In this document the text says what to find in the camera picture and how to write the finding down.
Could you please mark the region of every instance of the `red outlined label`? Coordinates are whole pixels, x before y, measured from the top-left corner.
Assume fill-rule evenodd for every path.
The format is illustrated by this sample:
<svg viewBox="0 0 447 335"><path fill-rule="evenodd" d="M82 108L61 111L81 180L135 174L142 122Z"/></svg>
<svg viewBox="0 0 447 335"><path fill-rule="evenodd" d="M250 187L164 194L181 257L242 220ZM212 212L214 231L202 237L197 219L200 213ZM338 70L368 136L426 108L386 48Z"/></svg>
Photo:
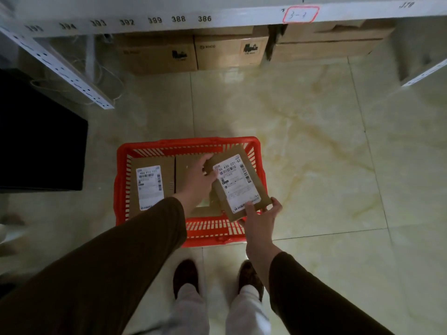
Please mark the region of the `red outlined label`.
<svg viewBox="0 0 447 335"><path fill-rule="evenodd" d="M319 11L319 6L291 6L284 14L282 23L313 22Z"/></svg>

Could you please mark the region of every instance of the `person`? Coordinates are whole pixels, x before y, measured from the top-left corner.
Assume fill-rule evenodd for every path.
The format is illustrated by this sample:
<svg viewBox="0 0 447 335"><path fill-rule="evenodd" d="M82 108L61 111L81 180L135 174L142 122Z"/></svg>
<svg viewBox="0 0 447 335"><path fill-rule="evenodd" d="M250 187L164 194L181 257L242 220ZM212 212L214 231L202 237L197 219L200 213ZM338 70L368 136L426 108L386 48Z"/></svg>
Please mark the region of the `person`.
<svg viewBox="0 0 447 335"><path fill-rule="evenodd" d="M2 335L116 334L124 331L166 259L186 240L185 215L206 197L217 175L203 174L207 154L190 168L181 190L43 269L0 300ZM227 334L268 334L264 287L272 310L290 334L391 334L307 272L272 242L281 204L257 214L245 205L248 262L226 321ZM182 262L174 274L176 297L167 334L207 334L206 306L197 269Z"/></svg>

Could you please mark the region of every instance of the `metal shelf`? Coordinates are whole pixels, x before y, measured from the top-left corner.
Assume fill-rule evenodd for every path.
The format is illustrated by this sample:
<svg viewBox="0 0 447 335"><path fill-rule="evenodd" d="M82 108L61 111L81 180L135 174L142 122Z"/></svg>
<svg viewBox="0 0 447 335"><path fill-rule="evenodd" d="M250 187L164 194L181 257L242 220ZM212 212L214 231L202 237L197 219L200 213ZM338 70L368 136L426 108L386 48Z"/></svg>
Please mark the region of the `metal shelf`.
<svg viewBox="0 0 447 335"><path fill-rule="evenodd" d="M447 0L3 0L0 32L104 109L114 104L43 38L447 15Z"/></svg>

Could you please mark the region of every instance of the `person's left hand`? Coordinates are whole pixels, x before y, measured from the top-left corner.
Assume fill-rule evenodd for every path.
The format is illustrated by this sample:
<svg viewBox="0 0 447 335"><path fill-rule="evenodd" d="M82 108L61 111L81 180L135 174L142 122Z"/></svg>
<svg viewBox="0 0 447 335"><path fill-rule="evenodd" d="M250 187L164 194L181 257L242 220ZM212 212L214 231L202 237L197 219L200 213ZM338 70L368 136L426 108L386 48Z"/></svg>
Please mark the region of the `person's left hand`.
<svg viewBox="0 0 447 335"><path fill-rule="evenodd" d="M204 174L203 165L214 154L203 155L188 169L185 182L180 190L173 195L183 206L185 216L188 215L202 200L210 194L211 184L217 179L217 172Z"/></svg>

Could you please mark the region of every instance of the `red rectangle outline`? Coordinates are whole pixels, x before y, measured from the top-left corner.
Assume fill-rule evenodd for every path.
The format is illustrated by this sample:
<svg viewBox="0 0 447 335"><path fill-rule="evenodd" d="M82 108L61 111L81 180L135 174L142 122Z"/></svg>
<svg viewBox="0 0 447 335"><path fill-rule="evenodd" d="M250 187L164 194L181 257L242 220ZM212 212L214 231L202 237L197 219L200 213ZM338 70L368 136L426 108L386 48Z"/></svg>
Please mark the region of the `red rectangle outline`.
<svg viewBox="0 0 447 335"><path fill-rule="evenodd" d="M288 11L289 11L291 8L316 8L316 13L315 13L315 16L313 17L313 19L310 20L310 21L307 21L307 22L285 22L287 13L288 13ZM318 15L318 12L319 12L319 11L320 11L320 6L291 6L291 7L288 7L288 8L287 8L286 13L284 14L284 17L282 18L282 23L310 23L310 22L313 22L313 21L315 20L315 18L316 18L316 16Z"/></svg>

